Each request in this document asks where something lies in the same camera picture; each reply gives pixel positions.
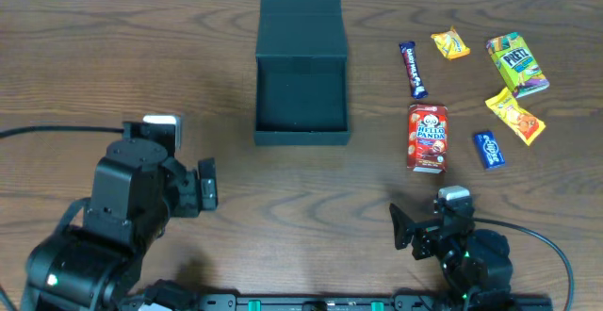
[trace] blue candy wrapper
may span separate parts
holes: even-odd
[[[502,157],[497,140],[494,139],[492,132],[485,131],[478,133],[473,137],[473,141],[478,148],[481,162],[486,170],[501,167],[505,164],[505,158]]]
[[[421,76],[418,74],[418,68],[416,67],[415,42],[401,42],[399,50],[404,57],[406,73],[411,81],[411,95],[413,95],[413,98],[415,99],[426,98],[428,93],[427,90],[425,90],[425,86],[423,86],[423,80],[421,80]]]

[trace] wooden table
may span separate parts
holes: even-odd
[[[255,147],[259,0],[0,0],[0,129],[61,122],[119,126],[145,113],[185,121],[178,158],[214,156],[220,208],[172,220],[138,286],[159,278],[244,294],[389,294],[445,288],[435,259],[396,251],[390,202],[418,220],[444,185],[477,216],[522,224],[569,255],[575,310],[603,297],[603,0],[343,0],[352,137],[346,147]],[[430,34],[455,25],[471,55],[445,60]],[[546,122],[526,146],[484,104],[504,86],[484,49],[520,31],[549,78],[520,100]],[[449,171],[406,170],[413,102],[398,42],[417,43],[431,103],[449,112]],[[486,172],[472,134],[491,129],[507,166]],[[115,135],[35,133],[0,142],[0,282],[17,301],[24,262],[69,203],[90,195]],[[567,282],[544,243],[514,231],[513,290]]]

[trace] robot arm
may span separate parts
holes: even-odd
[[[218,205],[214,159],[187,171],[174,158],[175,126],[125,123],[75,202],[27,261],[23,310],[113,310],[139,280],[142,258],[172,217]],[[84,210],[82,227],[70,225]]]

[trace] red snack box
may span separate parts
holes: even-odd
[[[415,172],[446,170],[448,110],[445,106],[412,105],[408,110],[407,167]]]

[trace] snack package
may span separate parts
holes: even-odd
[[[421,80],[421,76],[418,74],[418,67],[416,66],[415,42],[401,42],[399,44],[399,51],[402,53],[402,57],[404,57],[406,74],[411,82],[411,95],[415,99],[427,98],[427,90],[423,86],[423,80]]]
[[[545,123],[536,119],[527,110],[517,104],[517,100],[507,88],[488,100],[486,105],[492,109],[502,121],[504,121],[515,132],[519,138],[530,146],[530,144],[545,129]]]
[[[491,39],[486,49],[515,98],[548,87],[548,80],[519,33]]]
[[[483,131],[473,136],[473,142],[480,154],[481,163],[486,170],[495,169],[505,165],[505,158],[500,152],[497,140],[491,131]]]
[[[448,111],[445,106],[412,105],[408,110],[408,158],[415,172],[446,170]]]
[[[442,52],[442,56],[448,60],[471,53],[471,49],[464,45],[461,37],[454,30],[454,26],[448,32],[432,34],[432,39],[435,41],[437,49]]]

